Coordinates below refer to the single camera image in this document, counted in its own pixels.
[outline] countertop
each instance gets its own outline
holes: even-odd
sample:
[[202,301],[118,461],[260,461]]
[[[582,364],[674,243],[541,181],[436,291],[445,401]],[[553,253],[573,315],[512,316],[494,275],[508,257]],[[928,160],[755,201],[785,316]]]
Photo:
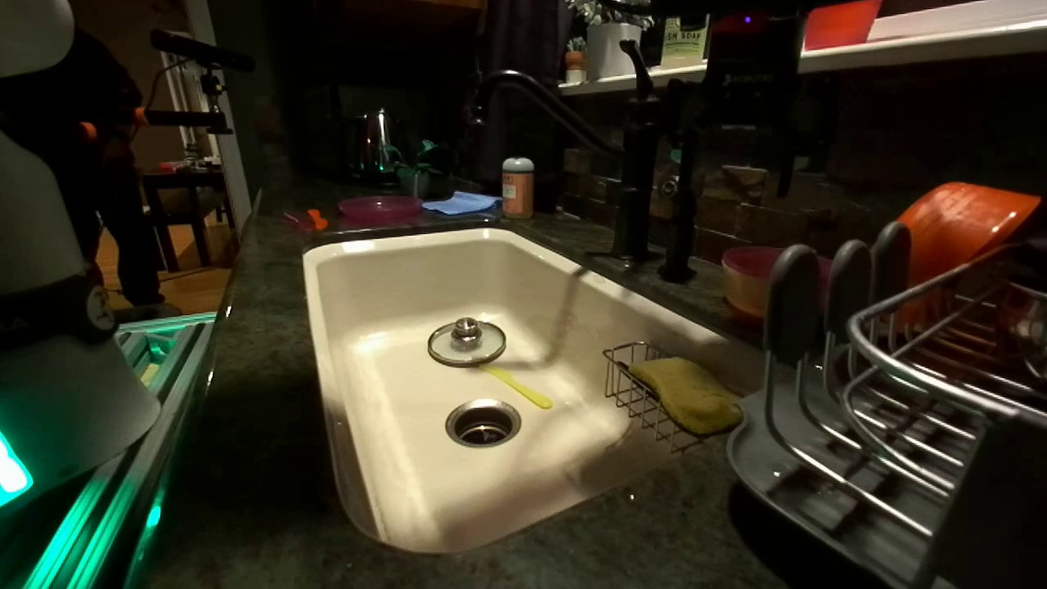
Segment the countertop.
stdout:
[[[284,208],[331,208],[341,190],[281,165],[264,169],[264,197],[218,310],[213,377],[181,434],[164,520],[134,587],[763,589],[836,576],[823,550],[733,484],[726,440],[471,553],[414,555],[355,532],[331,480],[300,243],[281,220]],[[609,244],[605,228],[577,220],[512,228],[562,253]],[[686,289],[657,277],[632,285],[714,331],[759,340],[726,316],[706,266]]]

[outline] farmhouse sink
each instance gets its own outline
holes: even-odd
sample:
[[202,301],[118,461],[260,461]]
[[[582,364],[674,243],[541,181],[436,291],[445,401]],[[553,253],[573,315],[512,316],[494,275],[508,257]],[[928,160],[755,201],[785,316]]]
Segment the farmhouse sink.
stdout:
[[752,346],[508,228],[319,244],[304,289],[341,503],[408,553],[483,545],[701,448],[616,401],[601,350],[657,343],[759,387]]

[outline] black faucet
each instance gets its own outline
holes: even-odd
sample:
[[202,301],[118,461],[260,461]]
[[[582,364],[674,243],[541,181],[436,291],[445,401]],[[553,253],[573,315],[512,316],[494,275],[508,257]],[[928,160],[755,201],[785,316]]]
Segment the black faucet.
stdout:
[[508,84],[522,92],[537,109],[542,109],[560,129],[565,129],[573,139],[590,145],[593,149],[613,156],[622,169],[622,197],[616,205],[616,256],[626,256],[626,266],[635,269],[649,257],[649,205],[651,205],[651,184],[655,184],[655,154],[657,139],[665,135],[659,124],[659,102],[655,92],[655,83],[649,76],[649,67],[637,52],[637,44],[622,44],[622,52],[629,52],[635,67],[635,96],[629,99],[632,119],[626,129],[626,145],[616,147],[601,142],[565,102],[560,92],[541,84],[526,72],[517,70],[496,70],[478,84],[474,99],[474,124],[483,124],[487,102],[494,90]]

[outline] drain strainer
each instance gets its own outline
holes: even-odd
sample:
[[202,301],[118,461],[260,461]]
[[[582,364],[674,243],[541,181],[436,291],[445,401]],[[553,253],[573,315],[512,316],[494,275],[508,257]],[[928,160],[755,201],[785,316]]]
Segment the drain strainer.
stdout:
[[462,316],[429,338],[429,356],[448,368],[478,368],[505,353],[505,331],[487,320]]
[[448,416],[458,444],[491,448],[520,431],[520,412],[500,399],[471,399]]

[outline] chair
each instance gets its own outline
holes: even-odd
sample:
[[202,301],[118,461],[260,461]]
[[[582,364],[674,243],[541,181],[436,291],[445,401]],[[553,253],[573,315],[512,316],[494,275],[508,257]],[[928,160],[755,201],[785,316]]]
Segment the chair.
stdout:
[[232,205],[226,197],[222,169],[175,169],[175,172],[140,172],[146,220],[159,243],[164,269],[175,273],[171,225],[190,225],[200,253],[200,266],[209,266],[209,243],[202,220],[218,214],[235,240]]

